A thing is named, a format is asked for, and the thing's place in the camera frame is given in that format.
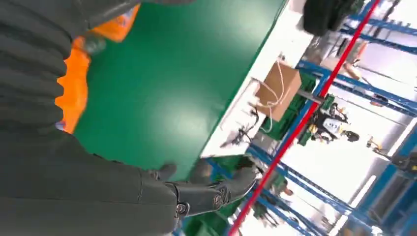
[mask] blue metal shelf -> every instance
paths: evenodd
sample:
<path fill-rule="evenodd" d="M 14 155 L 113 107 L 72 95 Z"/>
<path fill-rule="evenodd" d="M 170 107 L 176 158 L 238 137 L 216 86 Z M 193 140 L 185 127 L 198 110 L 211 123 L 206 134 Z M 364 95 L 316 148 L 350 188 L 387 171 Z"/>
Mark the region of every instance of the blue metal shelf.
<path fill-rule="evenodd" d="M 223 169 L 221 166 L 219 166 L 216 162 L 212 161 L 211 159 L 206 159 L 206 161 L 213 167 L 213 173 L 216 174 L 221 174 L 222 176 L 224 176 L 225 178 L 231 178 L 232 175 L 225 169 Z M 272 195 L 270 192 L 263 190 L 264 194 L 270 194 L 270 196 Z M 252 192 L 249 192 L 246 197 L 249 198 L 252 195 Z M 278 202 L 283 203 L 281 200 L 277 199 L 275 196 L 272 195 L 272 197 L 274 197 L 275 200 L 277 200 Z M 261 204 L 263 204 L 264 206 L 266 206 L 269 210 L 271 210 L 274 214 L 276 214 L 278 217 L 280 217 L 281 219 L 285 220 L 290 226 L 292 226 L 294 229 L 296 229 L 297 231 L 299 231 L 301 234 L 303 235 L 319 235 L 319 236 L 325 236 L 326 234 L 323 234 L 323 231 L 321 231 L 317 226 L 315 226 L 313 223 L 311 223 L 308 219 L 306 219 L 305 217 L 303 217 L 301 214 L 299 214 L 298 212 L 296 212 L 295 210 L 293 210 L 292 208 L 288 207 L 290 212 L 293 213 L 297 218 L 299 218 L 304 224 L 306 224 L 309 228 L 313 229 L 315 232 L 311 233 L 305 229 L 303 229 L 299 224 L 297 224 L 296 222 L 294 222 L 292 219 L 290 219 L 288 216 L 286 216 L 284 213 L 282 213 L 277 207 L 275 207 L 274 205 L 270 204 L 267 200 L 263 199 L 262 197 L 258 197 L 257 201 Z"/>
<path fill-rule="evenodd" d="M 258 148 L 256 146 L 251 146 L 251 147 L 249 147 L 248 152 L 250 154 L 252 154 L 254 157 L 259 158 L 262 162 L 264 162 L 267 165 L 270 165 L 272 163 L 272 158 L 273 157 L 271 155 L 269 155 L 268 153 L 266 153 L 261 148 Z M 308 191 L 309 193 L 311 193 L 313 196 L 315 196 L 319 200 L 321 200 L 324 203 L 327 203 L 330 206 L 332 206 L 339 213 L 341 213 L 345 216 L 348 216 L 349 219 L 363 225 L 369 231 L 372 230 L 371 229 L 372 226 L 378 225 L 377 222 L 370 219 L 365 214 L 353 209 L 351 206 L 349 206 L 347 203 L 341 201 L 340 199 L 338 199 L 338 198 L 333 199 L 331 196 L 326 195 L 324 192 L 316 191 L 314 188 L 310 187 L 308 184 L 305 184 L 303 181 L 301 181 L 300 178 L 293 175 L 289 170 L 287 170 L 287 171 L 284 170 L 284 168 L 282 166 L 277 166 L 275 168 L 275 170 L 277 172 L 279 172 L 281 175 L 284 175 L 285 177 L 287 177 L 292 182 L 294 182 L 297 185 L 299 185 L 300 187 L 302 187 L 303 189 L 305 189 L 306 191 Z"/>
<path fill-rule="evenodd" d="M 390 103 L 387 103 L 387 102 L 381 101 L 381 100 L 379 100 L 379 99 L 377 99 L 377 98 L 375 98 L 375 97 L 372 97 L 372 96 L 370 96 L 370 95 L 368 95 L 368 94 L 364 94 L 364 93 L 362 93 L 362 92 L 360 92 L 360 91 L 358 91 L 358 90 L 355 90 L 354 88 L 351 88 L 351 87 L 349 87 L 349 86 L 346 86 L 346 85 L 340 84 L 340 83 L 338 83 L 338 82 L 333 82 L 333 84 L 332 84 L 332 85 L 333 85 L 333 86 L 335 86 L 335 87 L 338 87 L 338 88 L 340 88 L 340 89 L 343 89 L 343 90 L 345 90 L 345 91 L 348 91 L 348 92 L 350 92 L 350 93 L 353 93 L 353 94 L 355 94 L 355 95 L 357 95 L 357 96 L 360 96 L 360 97 L 363 97 L 363 98 L 365 98 L 365 99 L 368 99 L 368 100 L 370 100 L 370 101 L 377 102 L 377 103 L 379 103 L 379 104 L 381 104 L 381 105 L 383 105 L 383 106 L 386 106 L 386 107 L 388 107 L 388 108 L 390 108 L 390 109 L 393 109 L 394 111 L 397 111 L 397 112 L 403 113 L 403 114 L 408 115 L 408 116 L 411 116 L 411 117 L 417 117 L 417 115 L 416 115 L 415 113 L 412 113 L 412 112 L 410 112 L 410 111 L 408 111 L 408 110 L 406 110 L 406 109 L 404 109 L 404 108 L 397 107 L 397 106 L 395 106 L 395 105 L 393 105 L 393 104 L 390 104 Z"/>
<path fill-rule="evenodd" d="M 351 15 L 349 16 L 349 19 L 355 20 L 355 21 L 361 21 L 363 18 L 359 15 Z M 399 25 L 394 22 L 382 21 L 378 19 L 369 19 L 368 25 L 377 26 L 377 27 L 381 27 L 381 28 L 388 29 L 391 31 L 396 31 L 400 33 L 417 36 L 417 29 L 411 28 L 409 26 Z"/>
<path fill-rule="evenodd" d="M 276 202 L 278 202 L 279 204 L 281 204 L 281 206 L 285 206 L 288 210 L 288 212 L 292 213 L 293 215 L 295 215 L 303 224 L 305 224 L 315 235 L 319 235 L 319 236 L 326 236 L 327 233 L 324 232 L 322 229 L 320 229 L 319 227 L 317 227 L 315 224 L 313 224 L 311 221 L 309 221 L 307 218 L 305 218 L 304 216 L 302 216 L 300 213 L 298 213 L 296 210 L 294 210 L 292 207 L 288 206 L 285 202 L 283 202 L 281 199 L 279 199 L 278 197 L 276 197 L 275 195 L 273 195 L 271 192 L 267 191 L 267 190 L 263 190 L 262 191 L 263 194 L 267 195 L 268 197 L 274 199 Z"/>
<path fill-rule="evenodd" d="M 300 61 L 300 63 L 298 64 L 298 67 L 300 69 L 306 71 L 306 72 L 313 73 L 313 74 L 314 73 L 317 73 L 317 74 L 327 75 L 327 74 L 331 73 L 330 70 L 328 70 L 328 69 L 326 69 L 324 67 L 315 65 L 315 64 L 313 64 L 313 63 L 311 63 L 309 61 L 304 61 L 304 60 Z M 349 78 L 349 77 L 344 76 L 344 75 L 340 75 L 339 74 L 339 75 L 337 75 L 337 78 L 339 80 L 342 80 L 344 82 L 347 82 L 347 83 L 349 83 L 349 84 L 351 84 L 351 85 L 353 85 L 355 87 L 363 88 L 363 89 L 365 89 L 367 91 L 376 93 L 376 94 L 378 94 L 378 95 L 380 95 L 382 97 L 385 97 L 386 99 L 388 99 L 390 101 L 393 101 L 395 103 L 398 103 L 402 107 L 404 107 L 404 108 L 402 108 L 402 107 L 397 107 L 397 106 L 394 106 L 394 105 L 393 106 L 390 106 L 390 108 L 392 108 L 392 109 L 394 109 L 396 111 L 399 111 L 401 113 L 407 114 L 407 115 L 412 116 L 412 117 L 416 117 L 417 116 L 416 115 L 417 114 L 417 111 L 416 111 L 416 109 L 417 109 L 417 102 L 415 102 L 415 101 L 411 101 L 411 100 L 409 100 L 407 98 L 400 97 L 398 95 L 395 95 L 393 93 L 387 92 L 387 91 L 382 90 L 380 88 L 376 88 L 376 87 L 373 87 L 371 85 L 368 85 L 368 84 L 359 82 L 357 80 L 354 80 L 354 79 Z M 358 95 L 358 96 L 362 96 L 363 93 L 361 93 L 360 91 L 357 91 L 355 94 Z M 366 99 L 369 99 L 369 100 L 372 100 L 368 96 L 366 96 L 366 94 L 364 94 L 364 95 L 365 96 L 362 96 L 362 97 L 364 97 Z"/>
<path fill-rule="evenodd" d="M 354 35 L 355 34 L 355 29 L 340 29 L 339 31 L 341 33 L 345 33 L 345 34 L 348 34 L 348 35 Z M 406 52 L 406 53 L 417 55 L 417 48 L 416 47 L 405 46 L 405 45 L 394 43 L 394 42 L 391 42 L 391 41 L 388 41 L 388 40 L 384 40 L 384 39 L 376 38 L 376 37 L 373 37 L 373 36 L 369 36 L 369 35 L 366 35 L 366 34 L 361 34 L 359 37 L 361 39 L 369 41 L 371 43 L 378 43 L 378 44 L 381 44 L 381 45 L 386 46 L 386 47 L 390 47 L 390 48 L 393 48 L 393 49 L 396 49 L 396 50 L 401 50 L 401 51 Z"/>

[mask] cardboard box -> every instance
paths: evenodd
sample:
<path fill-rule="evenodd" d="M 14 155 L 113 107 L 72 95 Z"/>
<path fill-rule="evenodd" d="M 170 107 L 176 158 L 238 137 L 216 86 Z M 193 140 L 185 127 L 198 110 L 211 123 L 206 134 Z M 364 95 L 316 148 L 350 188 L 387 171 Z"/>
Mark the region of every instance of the cardboard box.
<path fill-rule="evenodd" d="M 278 96 L 281 96 L 284 92 L 281 101 L 272 107 L 272 119 L 275 121 L 280 121 L 284 116 L 285 111 L 289 107 L 291 101 L 296 95 L 298 89 L 301 87 L 301 77 L 298 70 L 291 68 L 290 66 L 280 62 L 280 67 L 283 76 L 284 87 L 281 83 L 281 75 L 279 72 L 279 67 L 277 63 L 269 71 L 267 78 L 265 79 L 265 84 L 268 85 Z M 261 85 L 256 96 L 259 98 L 260 102 L 266 105 L 268 102 L 275 102 L 276 97 L 274 94 L 269 91 L 265 86 Z M 269 108 L 257 106 L 258 111 L 264 113 L 270 117 Z"/>

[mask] green plastic crate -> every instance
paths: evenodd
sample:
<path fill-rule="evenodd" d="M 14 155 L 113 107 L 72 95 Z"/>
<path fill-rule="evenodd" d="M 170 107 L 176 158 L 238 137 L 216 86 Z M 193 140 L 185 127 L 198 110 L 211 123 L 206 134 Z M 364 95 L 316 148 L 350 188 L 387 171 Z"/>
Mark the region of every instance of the green plastic crate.
<path fill-rule="evenodd" d="M 267 133 L 268 136 L 275 140 L 281 140 L 284 135 L 287 133 L 288 129 L 290 128 L 291 124 L 297 118 L 298 111 L 293 110 L 291 108 L 287 109 L 284 113 L 284 116 L 279 122 L 272 120 L 272 130 Z M 266 130 L 269 129 L 270 120 L 266 118 L 262 127 Z"/>

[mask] white cable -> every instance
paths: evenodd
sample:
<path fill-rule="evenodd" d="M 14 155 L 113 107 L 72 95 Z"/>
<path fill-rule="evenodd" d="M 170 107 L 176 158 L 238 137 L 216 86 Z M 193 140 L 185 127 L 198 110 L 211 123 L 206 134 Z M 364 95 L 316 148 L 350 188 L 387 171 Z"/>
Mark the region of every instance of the white cable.
<path fill-rule="evenodd" d="M 272 126 L 273 126 L 273 124 L 272 124 L 272 107 L 269 108 L 269 115 L 270 115 L 270 117 L 269 117 L 269 129 L 265 130 L 264 128 L 261 127 L 261 130 L 264 131 L 266 134 L 271 132 Z"/>

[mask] orange bag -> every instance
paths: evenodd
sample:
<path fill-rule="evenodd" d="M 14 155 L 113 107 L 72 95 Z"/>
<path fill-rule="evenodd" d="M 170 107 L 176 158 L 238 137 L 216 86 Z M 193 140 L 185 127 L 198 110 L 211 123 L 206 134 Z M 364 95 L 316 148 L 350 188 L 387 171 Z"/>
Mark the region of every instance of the orange bag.
<path fill-rule="evenodd" d="M 67 133 L 74 132 L 87 104 L 90 57 L 79 47 L 82 43 L 82 37 L 75 39 L 71 55 L 65 60 L 67 74 L 58 79 L 58 83 L 64 88 L 63 96 L 55 99 L 55 104 L 63 110 L 63 120 L 58 125 Z"/>
<path fill-rule="evenodd" d="M 122 42 L 133 26 L 140 4 L 92 31 L 114 42 Z"/>
<path fill-rule="evenodd" d="M 123 41 L 133 26 L 139 7 L 140 5 L 137 5 L 92 31 L 115 42 Z M 63 110 L 63 119 L 57 127 L 67 133 L 74 132 L 87 105 L 87 72 L 91 60 L 83 50 L 84 45 L 85 38 L 78 37 L 74 40 L 71 55 L 65 60 L 67 74 L 58 79 L 58 83 L 64 88 L 64 94 L 55 100 L 55 104 Z"/>

